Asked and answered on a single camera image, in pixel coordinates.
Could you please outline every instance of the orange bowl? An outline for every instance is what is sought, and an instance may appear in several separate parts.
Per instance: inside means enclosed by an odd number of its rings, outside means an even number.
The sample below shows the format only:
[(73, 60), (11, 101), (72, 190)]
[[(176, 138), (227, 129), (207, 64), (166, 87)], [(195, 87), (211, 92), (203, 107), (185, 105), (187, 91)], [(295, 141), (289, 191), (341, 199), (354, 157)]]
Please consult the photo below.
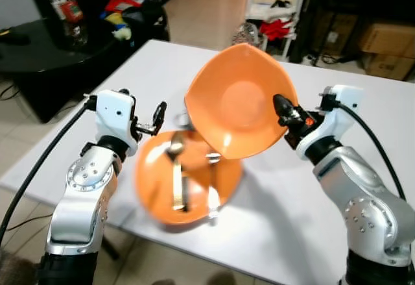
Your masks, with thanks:
[(268, 149), (285, 133), (272, 97), (297, 105), (292, 82), (268, 54), (242, 43), (225, 49), (198, 73), (185, 96), (194, 128), (227, 159)]
[[(173, 165), (165, 154), (173, 131), (149, 139), (140, 152), (136, 167), (136, 193), (145, 209), (158, 221), (168, 225), (192, 223), (208, 214), (208, 188), (211, 168), (206, 159), (210, 147), (192, 131), (182, 131), (185, 149), (178, 157), (187, 177), (189, 211), (173, 210)], [(235, 191), (242, 177), (240, 160), (221, 159), (216, 164), (216, 185), (221, 206)]]

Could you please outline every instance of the metal spoon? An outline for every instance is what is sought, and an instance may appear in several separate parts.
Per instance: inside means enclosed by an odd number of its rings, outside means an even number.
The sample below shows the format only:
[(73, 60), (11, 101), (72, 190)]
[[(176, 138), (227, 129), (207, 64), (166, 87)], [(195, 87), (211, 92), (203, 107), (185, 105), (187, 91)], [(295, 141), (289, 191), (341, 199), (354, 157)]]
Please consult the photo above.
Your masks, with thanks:
[(182, 165), (177, 156), (184, 150), (184, 139), (182, 133), (176, 131), (171, 138), (170, 147), (167, 149), (171, 160), (173, 161), (173, 209), (184, 209), (183, 191), (182, 191)]
[(209, 208), (209, 219), (215, 219), (219, 215), (220, 197), (217, 191), (217, 176), (216, 176), (216, 164), (220, 160), (220, 154), (212, 152), (206, 155), (207, 161), (211, 167), (211, 181), (209, 185), (209, 191), (207, 194), (207, 206)]

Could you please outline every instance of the floor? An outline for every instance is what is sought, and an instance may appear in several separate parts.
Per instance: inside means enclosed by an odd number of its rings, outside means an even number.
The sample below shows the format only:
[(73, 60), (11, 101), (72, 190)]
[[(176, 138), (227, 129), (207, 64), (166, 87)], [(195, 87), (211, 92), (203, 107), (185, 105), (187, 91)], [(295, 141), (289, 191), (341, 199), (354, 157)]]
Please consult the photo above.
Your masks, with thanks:
[[(245, 0), (170, 0), (165, 8), (169, 15), (172, 41), (216, 50), (229, 46), (234, 30), (243, 20), (244, 2)], [(364, 73), (356, 63), (336, 64), (330, 68)], [(8, 82), (0, 80), (0, 92), (8, 85)], [(68, 109), (59, 113), (50, 123), (40, 125), (18, 94), (11, 100), (1, 101), (0, 176), (44, 137), (70, 111), (73, 104), (68, 103)], [(0, 219), (12, 196), (12, 193), (0, 189)], [(49, 206), (23, 198), (10, 226), (52, 211)], [(43, 254), (48, 223), (49, 218), (40, 219), (8, 232), (2, 247), (38, 262)], [(231, 285), (229, 282), (215, 283), (213, 277), (218, 273), (233, 275), (236, 285), (269, 284), (111, 227), (106, 228), (106, 236), (121, 252), (121, 259), (114, 262), (105, 252), (100, 252), (95, 274), (96, 284), (151, 285), (160, 279), (174, 279), (177, 285)]]

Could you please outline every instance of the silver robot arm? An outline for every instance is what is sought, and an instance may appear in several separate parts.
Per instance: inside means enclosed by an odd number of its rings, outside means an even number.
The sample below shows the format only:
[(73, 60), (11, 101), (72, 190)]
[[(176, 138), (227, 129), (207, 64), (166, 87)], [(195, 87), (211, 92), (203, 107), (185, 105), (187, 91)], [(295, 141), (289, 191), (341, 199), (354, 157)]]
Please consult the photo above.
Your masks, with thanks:
[(353, 148), (339, 142), (353, 121), (333, 103), (356, 111), (362, 91), (337, 85), (320, 95), (319, 112), (293, 106), (281, 95), (274, 96), (274, 107), (279, 124), (289, 128), (285, 139), (301, 159), (315, 165), (314, 175), (344, 218), (348, 269), (339, 284), (410, 284), (415, 211), (385, 187)]
[(149, 126), (137, 122), (135, 105), (127, 90), (97, 94), (97, 143), (87, 143), (67, 172), (38, 270), (39, 285), (92, 284), (117, 176), (125, 158), (136, 153), (141, 132), (158, 133), (167, 107), (159, 105)]

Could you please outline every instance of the white table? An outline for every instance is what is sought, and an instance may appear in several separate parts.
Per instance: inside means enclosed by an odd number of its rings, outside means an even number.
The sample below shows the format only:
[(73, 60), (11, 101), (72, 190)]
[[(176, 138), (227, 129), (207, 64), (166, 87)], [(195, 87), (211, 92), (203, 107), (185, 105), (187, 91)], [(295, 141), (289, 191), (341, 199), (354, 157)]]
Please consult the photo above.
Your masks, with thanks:
[[(199, 69), (217, 52), (151, 41), (121, 66), (98, 90), (128, 88), (137, 98), (136, 114), (150, 121), (166, 100), (162, 130), (174, 129), (173, 117), (184, 109), (184, 93)], [(373, 128), (415, 206), (415, 86), (352, 73), (282, 63), (303, 107), (314, 109), (318, 93), (334, 84), (365, 89), (360, 114)], [(16, 190), (46, 145), (69, 119), (26, 154), (0, 181)], [(94, 114), (75, 124), (39, 170), (29, 197), (56, 204), (65, 174), (87, 141), (95, 141)], [(342, 140), (352, 145), (396, 193), (381, 157), (356, 124)], [(128, 158), (110, 203), (109, 223), (128, 232), (239, 271), (282, 284), (334, 284), (346, 269), (346, 230), (335, 205), (284, 140), (244, 160), (244, 177), (219, 223), (168, 229), (151, 219), (134, 195), (137, 155)]]

